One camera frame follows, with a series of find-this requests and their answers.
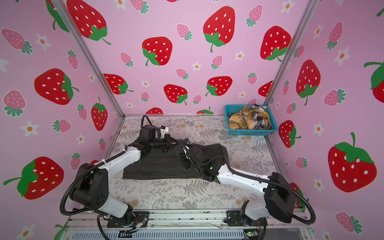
teal laundry basket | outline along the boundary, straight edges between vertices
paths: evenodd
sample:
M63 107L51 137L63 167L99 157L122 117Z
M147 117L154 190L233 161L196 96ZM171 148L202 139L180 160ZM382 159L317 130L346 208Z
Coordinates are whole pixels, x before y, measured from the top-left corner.
M225 106L225 123L227 124L227 128L229 130L230 135L244 135L244 136L267 136L272 132L277 131L277 124L275 118L272 115L271 109L265 105L260 105L261 107L266 107L266 112L269 114L269 118L271 120L271 129L270 130L261 130L261 129L230 129L228 125L228 118L233 113L238 113L240 110L244 108L244 106L252 107L252 105L226 105Z

strawberry wallpaper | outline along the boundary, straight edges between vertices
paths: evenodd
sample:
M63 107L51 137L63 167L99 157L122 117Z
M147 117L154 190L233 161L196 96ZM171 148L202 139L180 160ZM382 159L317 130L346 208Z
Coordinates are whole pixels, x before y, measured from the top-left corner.
M264 103L307 0L67 0L126 114Z
M119 118L49 0L6 1L0 23L1 238L57 239L62 195Z
M283 173L310 200L317 239L380 238L383 12L382 1L321 1L269 105Z

table surface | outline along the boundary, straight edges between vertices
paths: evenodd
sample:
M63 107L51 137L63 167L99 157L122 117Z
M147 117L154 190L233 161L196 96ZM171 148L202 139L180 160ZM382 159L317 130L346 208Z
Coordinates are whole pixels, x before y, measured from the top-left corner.
M232 136L225 116L150 116L152 124L167 126L173 138L189 138L192 143L220 143L227 148L231 166L250 173L276 172L265 138ZM111 156L139 135L141 117L126 117ZM109 181L112 196L134 209L238 209L246 200L263 199L241 188L202 179L122 179L122 171Z

red strawberry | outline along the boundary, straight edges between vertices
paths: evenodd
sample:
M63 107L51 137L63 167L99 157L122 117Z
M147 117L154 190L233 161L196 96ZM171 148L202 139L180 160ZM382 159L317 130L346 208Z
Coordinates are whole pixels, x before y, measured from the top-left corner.
M247 18L247 26L253 27L254 25L256 25L256 22L262 17L262 12L263 5L261 4L257 5L252 10L250 10L248 13L249 18Z
M345 212L338 212L335 214L337 222L348 232L353 233L355 231L357 234L362 233L362 225L360 221L357 220L354 216L349 216Z
M75 152L71 159L71 168L72 170L76 170L78 166L80 165L80 153Z
M287 107L286 112L291 115L294 111L296 111L296 103L290 103Z
M256 81L257 81L256 73L250 73L250 74L248 75L248 80L247 80L247 81L248 81L249 84L251 84L251 85L255 84Z
M220 8L204 23L205 40L220 47L228 43L235 32L235 11L229 6Z
M336 104L342 103L345 100L346 95L347 94L341 88L337 91L333 89L325 96L324 104L333 107Z
M272 85L272 82L273 81L270 81L264 85L262 85L260 88L259 88L259 95L263 96L263 97L266 97L268 92L269 92L269 89L271 88L271 85Z
M53 68L41 74L35 79L36 92L45 99L59 105L68 104L73 97L71 80L62 70Z
M285 80L284 87L283 87L283 95L284 96L287 95L288 90L289 90L289 81Z
M257 99L252 99L251 101L248 102L249 105L255 105L257 102Z
M214 59L212 59L211 68L213 70L216 70L216 69L219 68L219 66L221 66L222 63L223 63L223 56L222 55L218 55Z
M209 107L208 110L206 110L206 109L200 110L196 114L213 114L213 112L211 112L211 107Z
M297 186L296 183L291 182L289 185L290 185L296 192L298 192L300 196L304 197L304 196L303 196L303 193L301 192L300 188ZM305 211L305 204L303 203L303 201L302 201L301 199L296 198L296 206L295 206L295 208L298 208L298 209L299 209L299 208L303 208L303 211Z
M63 29L64 31L66 32L69 32L68 31L68 28L65 26L63 20L61 19L59 13L56 11L56 8L53 6L51 0L45 0L45 3L47 5L47 9L48 9L48 12L51 14L51 16L55 19L53 21L53 25L52 25L52 28L53 30L56 30L55 29L55 24L56 24L56 21L57 21L57 24L59 25L59 27L61 29Z
M296 166L298 166L300 169L307 168L308 161L305 157L298 157L296 159Z
M179 37L184 38L184 40L189 41L192 39L192 32L186 25L178 24L176 26L177 33Z
M108 112L105 106L101 104L100 97L99 102L95 103L91 109L91 117L96 129L101 131L107 122Z
M53 122L52 127L56 132L67 132L71 129L71 124L67 120L62 119Z
M301 66L296 83L296 92L301 98L306 98L304 106L307 106L308 96L314 94L320 84L320 71L312 60L306 60Z
M168 84L164 86L164 93L172 103L182 103L188 98L188 92L185 88L176 85Z
M81 35L94 41L107 36L107 23L96 9L82 0L67 0L67 8Z
M304 53L305 47L303 45L300 45L298 48L296 48L295 52L293 53L294 58L299 58Z
M143 102L147 102L149 100L149 94L147 92L143 92L140 96Z
M291 35L279 26L271 27L264 35L260 56L262 59L273 60L283 55L291 42Z
M82 120L87 119L87 110L84 108L84 105L79 103L79 105L77 105L77 111L79 111L79 117L81 117Z
M38 157L22 170L22 176L5 181L3 184L20 179L17 191L26 199L36 199L56 188L64 178L63 169L52 159Z
M133 67L133 61L132 61L132 58L126 54L125 52L121 52L120 53L120 59L123 63L125 63L126 66L128 67Z
M329 33L329 36L328 36L329 42L327 42L328 51L331 51L336 47L337 41L341 38L342 34L343 34L343 23L338 22L333 27L332 31Z
M149 12L149 6L146 1L143 0L130 0L133 8L136 11L140 11L141 14L147 14Z
M193 104L198 105L200 102L201 102L201 96L200 95L196 95L193 98Z
M109 87L111 88L114 94L124 94L127 91L133 92L133 90L128 90L128 84L124 78L115 75L115 74L106 74L103 73L105 79L107 80Z
M145 39L142 48L144 56L148 58L146 66L148 66L148 61L154 65L165 65L172 53L172 43L164 36Z
M3 102L6 105L4 110L7 115L11 117L20 116L24 113L23 108L25 108L25 100L23 95L17 90L10 90L3 98Z
M221 96L226 93L229 87L232 85L232 78L228 76L214 77L207 82L207 94L210 93L213 96Z
M24 38L20 33L7 28L1 28L0 32L12 48L20 50L22 53L28 55L33 53L31 44L28 41L24 41Z
M287 120L280 124L279 135L287 148L290 148L295 144L296 138L301 138L301 136L296 137L296 127L291 120Z
M176 73L179 76L179 78L182 78L184 80L189 78L188 73L184 69L178 68L176 69Z
M163 114L160 108L151 108L145 114Z
M100 145L100 149L104 151L105 150L105 141L103 138L99 139L99 145Z
M351 132L353 146L341 142L328 152L328 164L333 183L344 192L356 191L370 184L376 177L376 166L369 154L355 147L355 133Z
M384 103L384 63L368 62L364 64L364 67L369 65L380 65L372 74L371 89L373 96Z
M76 54L74 53L74 51L72 51L72 49L68 50L68 62L71 64L71 66L73 67L73 69L77 69L78 65L79 65L79 61L77 60L76 58Z

pile of clothes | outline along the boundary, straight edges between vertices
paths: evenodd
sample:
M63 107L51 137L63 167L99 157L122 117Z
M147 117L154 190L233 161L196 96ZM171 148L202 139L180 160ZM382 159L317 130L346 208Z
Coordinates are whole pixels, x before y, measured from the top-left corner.
M266 107L257 104L245 106L238 113L233 113L228 119L230 129L271 129L271 119Z

